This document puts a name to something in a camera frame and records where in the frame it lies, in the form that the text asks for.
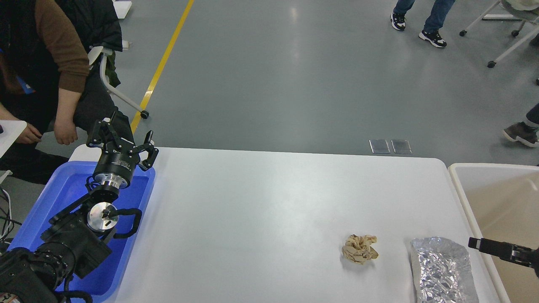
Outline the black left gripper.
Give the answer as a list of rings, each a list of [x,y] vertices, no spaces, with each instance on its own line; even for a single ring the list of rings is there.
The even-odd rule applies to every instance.
[[[146,133],[141,145],[126,143],[113,127],[115,117],[116,112],[110,118],[97,120],[88,135],[86,146],[101,150],[93,173],[94,180],[101,185],[123,189],[130,186],[136,166],[142,171],[153,167],[159,150],[152,140],[153,130]]]

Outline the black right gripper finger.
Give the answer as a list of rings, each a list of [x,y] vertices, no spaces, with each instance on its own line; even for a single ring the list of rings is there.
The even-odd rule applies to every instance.
[[[468,247],[479,250],[500,260],[532,268],[539,276],[539,250],[508,242],[499,242],[486,238],[470,237]]]

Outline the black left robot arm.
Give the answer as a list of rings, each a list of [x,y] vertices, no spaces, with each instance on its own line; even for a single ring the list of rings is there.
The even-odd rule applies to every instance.
[[[143,144],[118,135],[114,118],[96,121],[87,146],[101,156],[86,180],[87,193],[50,220],[35,251],[16,247],[1,256],[1,301],[9,303],[69,303],[71,298],[93,301],[84,291],[70,291],[76,275],[85,278],[112,253],[111,239],[127,239],[139,229],[143,212],[138,207],[114,205],[120,190],[130,186],[136,168],[150,170],[159,153],[146,134]]]

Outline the seated person's hand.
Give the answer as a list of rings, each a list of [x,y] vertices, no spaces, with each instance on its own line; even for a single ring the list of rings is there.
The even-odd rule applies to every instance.
[[[58,144],[70,145],[78,140],[78,134],[73,117],[57,116],[54,121],[53,131]]]

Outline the seated person's other hand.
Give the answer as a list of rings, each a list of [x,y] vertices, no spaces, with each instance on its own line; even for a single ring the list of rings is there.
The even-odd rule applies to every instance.
[[[27,122],[25,129],[21,132],[15,143],[18,144],[34,144],[42,141],[42,133],[39,132],[31,123]]]

